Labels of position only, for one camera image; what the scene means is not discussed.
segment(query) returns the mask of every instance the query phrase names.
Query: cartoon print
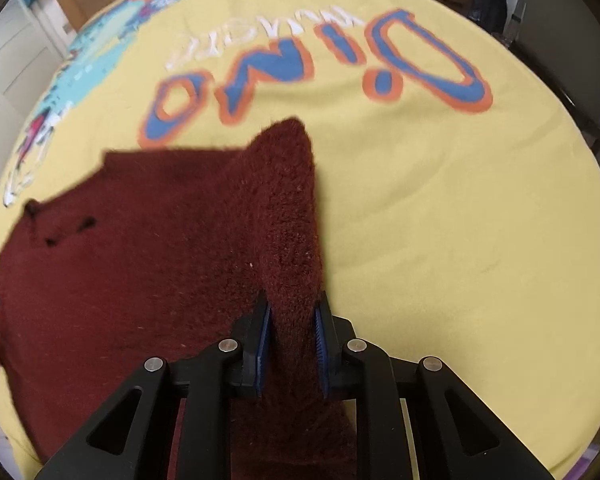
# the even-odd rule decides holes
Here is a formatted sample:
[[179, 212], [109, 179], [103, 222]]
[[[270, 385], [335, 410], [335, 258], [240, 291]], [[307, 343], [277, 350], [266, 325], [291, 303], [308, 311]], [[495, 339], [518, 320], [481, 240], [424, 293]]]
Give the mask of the cartoon print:
[[138, 30], [179, 1], [122, 0], [83, 28], [24, 130], [4, 189], [5, 206], [12, 205], [33, 181], [58, 123], [115, 69]]

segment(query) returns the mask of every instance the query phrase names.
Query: triangular cutout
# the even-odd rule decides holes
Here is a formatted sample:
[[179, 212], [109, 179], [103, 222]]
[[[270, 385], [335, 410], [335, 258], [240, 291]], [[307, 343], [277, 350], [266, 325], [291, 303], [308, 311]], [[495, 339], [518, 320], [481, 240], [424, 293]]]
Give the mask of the triangular cutout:
[[140, 403], [142, 391], [134, 388], [111, 410], [109, 415], [87, 437], [87, 444], [120, 455], [125, 450], [126, 439]]
[[453, 390], [447, 390], [445, 398], [451, 410], [460, 437], [462, 451], [465, 455], [475, 456], [498, 447], [500, 443], [498, 437], [489, 431], [485, 423], [464, 403], [464, 400], [458, 394]]

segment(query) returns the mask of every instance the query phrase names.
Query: yellow blanket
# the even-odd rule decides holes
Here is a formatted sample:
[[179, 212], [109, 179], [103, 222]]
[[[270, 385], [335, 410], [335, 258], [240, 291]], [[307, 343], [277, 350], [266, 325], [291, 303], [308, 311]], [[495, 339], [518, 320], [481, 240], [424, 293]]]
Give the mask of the yellow blanket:
[[[390, 355], [440, 356], [561, 478], [600, 424], [600, 171], [548, 89], [432, 0], [117, 2], [32, 111], [0, 247], [104, 150], [243, 146], [289, 116], [334, 312]], [[0, 423], [32, 478], [4, 372]]]

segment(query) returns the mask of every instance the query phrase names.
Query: dark red fleece fabric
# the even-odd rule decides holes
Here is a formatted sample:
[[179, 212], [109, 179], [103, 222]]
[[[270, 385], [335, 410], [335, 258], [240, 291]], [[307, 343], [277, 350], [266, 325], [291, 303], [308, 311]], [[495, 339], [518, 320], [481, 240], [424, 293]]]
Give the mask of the dark red fleece fabric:
[[25, 206], [0, 254], [0, 364], [42, 460], [148, 356], [195, 356], [265, 289], [272, 359], [264, 398], [232, 407], [234, 476], [355, 476], [352, 431], [317, 382], [314, 177], [287, 120], [244, 150], [108, 153]]

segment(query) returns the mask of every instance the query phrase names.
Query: maroon cloth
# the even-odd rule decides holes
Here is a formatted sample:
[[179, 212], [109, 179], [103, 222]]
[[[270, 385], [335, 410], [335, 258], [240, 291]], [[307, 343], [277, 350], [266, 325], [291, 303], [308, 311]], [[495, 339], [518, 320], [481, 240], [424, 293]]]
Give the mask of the maroon cloth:
[[108, 153], [30, 202], [0, 254], [0, 364], [47, 460], [148, 356], [194, 356], [265, 289], [264, 398], [232, 407], [237, 478], [353, 478], [354, 440], [322, 400], [311, 144], [297, 120], [246, 149]]

